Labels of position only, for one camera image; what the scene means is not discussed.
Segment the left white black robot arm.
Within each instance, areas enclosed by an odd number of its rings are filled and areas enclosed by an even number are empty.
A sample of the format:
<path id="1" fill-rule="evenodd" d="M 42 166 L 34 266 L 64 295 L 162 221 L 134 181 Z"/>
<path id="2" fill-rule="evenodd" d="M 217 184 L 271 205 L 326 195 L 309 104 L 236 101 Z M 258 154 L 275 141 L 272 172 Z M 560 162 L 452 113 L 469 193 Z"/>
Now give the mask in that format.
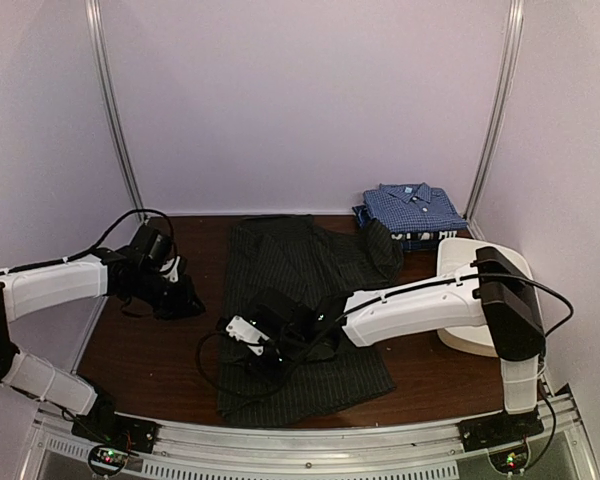
<path id="1" fill-rule="evenodd" d="M 100 297 L 142 301 L 160 320 L 198 316 L 205 307 L 186 266 L 172 236 L 142 225 L 117 250 L 96 245 L 70 257 L 0 270 L 0 385 L 83 420 L 103 444 L 117 442 L 124 424 L 106 393 L 18 347 L 9 325 L 39 311 Z"/>

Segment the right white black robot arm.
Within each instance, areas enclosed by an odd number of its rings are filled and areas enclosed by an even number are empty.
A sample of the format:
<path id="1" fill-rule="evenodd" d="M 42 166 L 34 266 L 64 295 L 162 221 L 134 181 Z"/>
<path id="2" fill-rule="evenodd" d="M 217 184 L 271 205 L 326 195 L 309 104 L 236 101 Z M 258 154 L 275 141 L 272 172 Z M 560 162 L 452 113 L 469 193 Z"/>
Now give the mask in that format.
<path id="1" fill-rule="evenodd" d="M 493 419 L 499 440 L 515 440 L 537 407 L 536 380 L 545 354 L 536 292 L 526 260 L 515 251 L 475 240 L 445 240 L 438 274 L 383 290 L 323 298 L 315 309 L 266 290 L 245 316 L 234 316 L 230 338 L 250 351 L 258 371 L 285 385 L 315 350 L 335 352 L 428 331 L 478 329 L 501 365 L 504 411 Z"/>

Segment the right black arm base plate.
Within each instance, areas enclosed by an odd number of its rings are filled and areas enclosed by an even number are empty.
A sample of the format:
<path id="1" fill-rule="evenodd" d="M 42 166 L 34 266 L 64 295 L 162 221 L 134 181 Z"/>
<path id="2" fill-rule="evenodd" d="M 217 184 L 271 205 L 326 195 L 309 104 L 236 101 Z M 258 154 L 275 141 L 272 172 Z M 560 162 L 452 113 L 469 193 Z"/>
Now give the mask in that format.
<path id="1" fill-rule="evenodd" d="M 466 419 L 458 424 L 465 452 L 490 449 L 516 443 L 544 432 L 538 409 L 522 414 L 501 411 L 495 414 Z"/>

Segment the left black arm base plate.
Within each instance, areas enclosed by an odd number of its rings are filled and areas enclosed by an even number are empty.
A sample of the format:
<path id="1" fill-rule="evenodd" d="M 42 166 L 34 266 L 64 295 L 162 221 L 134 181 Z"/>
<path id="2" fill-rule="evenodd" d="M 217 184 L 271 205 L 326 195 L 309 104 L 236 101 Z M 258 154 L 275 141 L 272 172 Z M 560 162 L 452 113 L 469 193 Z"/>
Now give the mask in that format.
<path id="1" fill-rule="evenodd" d="M 77 416 L 71 433 L 118 450 L 150 454 L 154 450 L 158 424 L 134 417 L 113 414 Z"/>

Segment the dark striped long sleeve shirt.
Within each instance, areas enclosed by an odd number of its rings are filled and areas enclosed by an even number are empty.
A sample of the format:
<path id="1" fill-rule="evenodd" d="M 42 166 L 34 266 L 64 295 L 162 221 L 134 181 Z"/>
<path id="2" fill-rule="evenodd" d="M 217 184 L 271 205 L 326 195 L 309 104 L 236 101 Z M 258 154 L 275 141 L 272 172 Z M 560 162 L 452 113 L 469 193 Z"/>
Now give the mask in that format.
<path id="1" fill-rule="evenodd" d="M 372 221 L 355 234 L 310 216 L 243 220 L 229 236 L 222 316 L 267 328 L 266 349 L 220 341 L 218 411 L 236 427 L 282 427 L 390 393 L 377 350 L 357 348 L 333 320 L 348 295 L 394 284 L 403 253 Z"/>

